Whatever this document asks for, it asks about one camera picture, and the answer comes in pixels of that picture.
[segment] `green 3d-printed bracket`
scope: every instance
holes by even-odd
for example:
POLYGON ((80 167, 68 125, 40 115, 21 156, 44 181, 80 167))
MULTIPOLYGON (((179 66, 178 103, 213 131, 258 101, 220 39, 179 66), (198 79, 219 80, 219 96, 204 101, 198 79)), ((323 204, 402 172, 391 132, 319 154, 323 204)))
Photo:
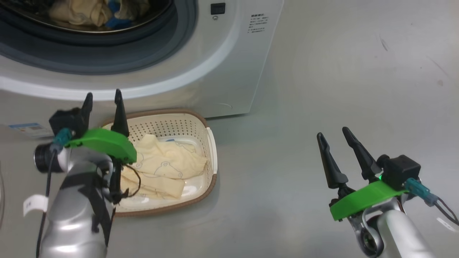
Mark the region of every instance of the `green 3d-printed bracket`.
POLYGON ((121 160, 123 164, 137 161, 137 152, 128 138, 103 128, 88 130, 81 138, 71 140, 66 147, 85 146, 121 160))
POLYGON ((405 192, 407 191, 396 191, 383 181, 377 181, 345 196, 332 205, 330 207, 331 215, 334 220, 344 219, 405 192))

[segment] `gray floor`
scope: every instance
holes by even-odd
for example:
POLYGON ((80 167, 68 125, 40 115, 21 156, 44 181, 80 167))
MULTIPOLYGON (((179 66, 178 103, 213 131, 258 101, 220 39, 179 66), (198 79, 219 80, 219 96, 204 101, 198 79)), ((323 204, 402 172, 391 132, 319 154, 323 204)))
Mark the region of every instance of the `gray floor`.
MULTIPOLYGON (((330 215, 336 191, 316 142, 323 132, 349 185, 365 186, 342 126, 375 158, 419 162, 423 183, 459 213, 458 12, 454 0, 286 1, 252 111, 209 122, 213 193, 179 212, 115 219, 108 257, 363 258, 349 223, 330 215)), ((21 157, 36 143, 21 139, 1 149, 2 257, 35 249, 39 214, 22 218, 22 201, 45 179, 21 157)), ((439 258, 457 257, 459 234, 438 211, 419 199, 406 209, 439 258)))

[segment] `laundry basket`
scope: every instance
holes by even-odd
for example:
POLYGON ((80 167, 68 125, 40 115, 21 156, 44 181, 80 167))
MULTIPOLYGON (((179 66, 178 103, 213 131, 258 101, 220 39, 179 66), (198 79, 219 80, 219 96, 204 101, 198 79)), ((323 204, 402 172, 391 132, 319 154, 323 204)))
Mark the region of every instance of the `laundry basket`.
MULTIPOLYGON (((206 198, 217 182, 217 150, 212 130, 199 114, 186 109, 169 109, 127 115, 129 140, 136 145, 146 134, 159 141, 174 139, 194 145, 196 152, 207 158, 201 175, 185 179, 180 199, 163 200, 133 196, 116 206, 115 216, 154 215, 189 206, 206 198)), ((113 122, 103 128, 110 129, 113 122)))

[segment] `teal cable connector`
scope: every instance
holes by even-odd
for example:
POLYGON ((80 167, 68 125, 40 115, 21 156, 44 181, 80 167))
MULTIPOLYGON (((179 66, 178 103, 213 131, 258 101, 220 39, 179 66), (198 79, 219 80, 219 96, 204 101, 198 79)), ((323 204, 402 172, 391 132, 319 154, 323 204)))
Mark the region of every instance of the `teal cable connector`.
POLYGON ((438 196, 430 193, 430 189, 423 186, 414 178, 408 178, 405 182, 405 189, 410 193, 421 197, 422 200, 429 206, 432 207, 438 201, 438 196))
POLYGON ((53 143, 50 146, 51 152, 56 151, 60 153, 64 146, 72 139, 72 132, 69 128, 62 128, 59 133, 53 139, 53 143))

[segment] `black cable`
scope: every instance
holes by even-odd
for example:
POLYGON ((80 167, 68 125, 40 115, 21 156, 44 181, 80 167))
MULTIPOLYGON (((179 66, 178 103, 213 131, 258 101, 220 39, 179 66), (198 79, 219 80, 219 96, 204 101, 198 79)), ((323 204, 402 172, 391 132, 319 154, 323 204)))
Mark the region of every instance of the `black cable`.
POLYGON ((135 168, 133 168, 132 166, 129 166, 129 165, 126 165, 126 167, 132 169, 132 170, 134 171, 135 175, 137 176, 137 178, 139 178, 139 188, 137 188, 137 190, 136 190, 133 194, 131 194, 131 195, 128 196, 128 197, 132 197, 132 196, 134 196, 136 193, 139 192, 140 187, 141 187, 141 185, 142 185, 142 179, 140 179, 140 175, 139 175, 139 172, 137 171, 137 169, 135 169, 135 168))
POLYGON ((451 217, 442 207, 440 207, 440 204, 438 204, 437 202, 434 203, 435 207, 437 207, 437 209, 441 213, 443 213, 443 215, 445 215, 445 217, 448 218, 451 222, 453 222, 454 224, 459 226, 459 221, 458 221, 456 215, 454 214, 454 212, 445 204, 445 202, 442 199, 438 198, 438 200, 446 207, 446 209, 448 209, 448 211, 451 212, 451 214, 454 216, 454 218, 451 217))
MULTIPOLYGON (((51 165, 53 164, 54 157, 56 156, 56 150, 53 150, 51 154, 51 160, 48 168, 48 177, 46 178, 46 193, 45 197, 50 196, 50 187, 51 187, 51 165)), ((36 256, 37 258, 40 256, 40 245, 41 245, 41 237, 43 235, 43 228, 45 227, 45 219, 46 219, 46 212, 43 212, 41 215, 41 223, 40 229, 38 231, 38 239, 37 239, 37 249, 36 249, 36 256)))
POLYGON ((443 204, 443 206, 445 206, 445 208, 451 212, 451 214, 453 215, 454 219, 457 221, 458 220, 458 217, 456 217, 456 214, 454 214, 454 212, 448 207, 448 205, 446 205, 446 203, 439 197, 438 200, 443 204))

